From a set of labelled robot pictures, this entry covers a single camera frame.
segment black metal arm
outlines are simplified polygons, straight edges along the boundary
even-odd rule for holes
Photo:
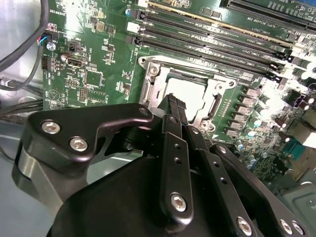
[[[12,172],[56,214],[49,237],[308,237],[304,225],[225,146],[206,146],[172,95],[31,115]],[[88,185],[105,146],[143,157]]]

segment motherboard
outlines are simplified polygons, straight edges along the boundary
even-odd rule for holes
[[[211,142],[262,180],[316,148],[311,0],[49,0],[44,108],[173,93]]]

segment green circuit board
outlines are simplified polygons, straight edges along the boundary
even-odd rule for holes
[[[293,90],[314,95],[302,74],[315,78],[310,64],[305,66],[314,61],[316,51],[316,8],[312,4],[289,0],[49,0],[49,7],[43,45],[53,43],[54,48],[47,47],[42,59],[44,109],[139,103],[146,74],[140,57],[163,55],[203,66],[210,69],[209,78],[223,75],[236,81],[222,95],[211,119],[213,128],[203,131],[205,137],[226,144],[240,141],[241,151],[257,159],[254,172],[263,179],[273,176],[271,162],[265,171],[267,160],[283,157],[286,147],[279,132],[286,133],[305,112],[292,108],[287,100]],[[207,86],[206,80],[192,78],[191,82]],[[240,97],[248,96],[247,88],[260,94],[247,105],[249,111],[240,128],[230,134],[228,124],[242,104]],[[266,107],[260,100],[264,96],[275,101],[267,116],[257,110]],[[253,117],[265,125],[254,126]],[[289,118],[286,127],[276,127],[276,118]],[[255,135],[249,136],[247,129]]]

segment black cable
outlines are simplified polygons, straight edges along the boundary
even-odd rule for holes
[[[9,87],[17,87],[17,86],[19,86],[21,84],[21,82],[16,81],[16,80],[10,80],[10,81],[8,81],[7,84],[8,84]],[[40,91],[37,88],[34,88],[34,87],[30,86],[30,85],[23,87],[23,90],[25,90],[25,91],[33,94],[33,95],[36,95],[38,97],[43,97],[43,92],[42,91]]]
[[[49,6],[48,0],[40,0],[40,20],[39,26],[16,50],[0,61],[0,72],[4,71],[15,63],[22,55],[37,41],[44,33],[48,24]]]
[[[29,102],[16,104],[16,105],[13,105],[10,107],[0,109],[0,115],[6,114],[9,112],[13,112],[13,111],[18,110],[18,109],[25,109],[25,108],[29,108],[31,106],[36,106],[36,105],[41,105],[41,104],[43,104],[42,100],[35,100],[35,101],[29,101]]]
[[[42,54],[43,54],[43,47],[39,46],[38,47],[38,54],[36,56],[36,60],[35,60],[34,66],[32,68],[32,71],[31,71],[29,77],[23,83],[21,83],[17,87],[9,87],[9,86],[5,86],[5,85],[0,85],[0,89],[6,90],[6,91],[17,91],[17,90],[21,90],[24,87],[26,87],[32,81],[32,79],[33,79],[33,77],[34,77],[34,75],[39,67]]]
[[[5,150],[3,149],[3,147],[0,145],[0,153],[3,155],[3,157],[9,161],[9,162],[12,162],[14,163],[15,162],[15,159],[11,158],[6,152]]]

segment screw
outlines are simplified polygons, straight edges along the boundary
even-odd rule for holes
[[[245,221],[242,217],[237,218],[237,224],[239,228],[244,232],[245,235],[251,236],[252,235],[252,230],[248,222]]]
[[[70,140],[70,147],[77,152],[83,152],[87,150],[88,144],[82,138],[73,138]]]
[[[41,125],[44,132],[56,134],[60,131],[60,126],[55,122],[45,122]]]
[[[171,195],[171,204],[180,212],[184,212],[187,209],[186,201],[184,201],[183,197],[178,194]]]
[[[226,150],[225,150],[225,148],[224,147],[218,147],[218,149],[222,152],[222,153],[226,153]]]
[[[49,51],[55,51],[56,50],[56,45],[53,43],[53,42],[48,42],[46,44],[46,48],[49,50]]]
[[[300,233],[301,235],[304,234],[303,229],[295,221],[292,221],[292,224],[293,224],[294,228],[297,230],[298,233]]]
[[[149,72],[155,76],[158,74],[159,71],[158,71],[157,67],[151,66],[151,67],[149,67]]]
[[[139,108],[139,111],[145,116],[149,115],[148,111],[146,109],[144,109],[144,108]]]
[[[198,130],[195,127],[191,127],[193,133],[198,134]]]
[[[280,220],[281,225],[283,226],[283,229],[289,234],[293,234],[293,231],[291,229],[291,227],[284,221],[284,220]]]

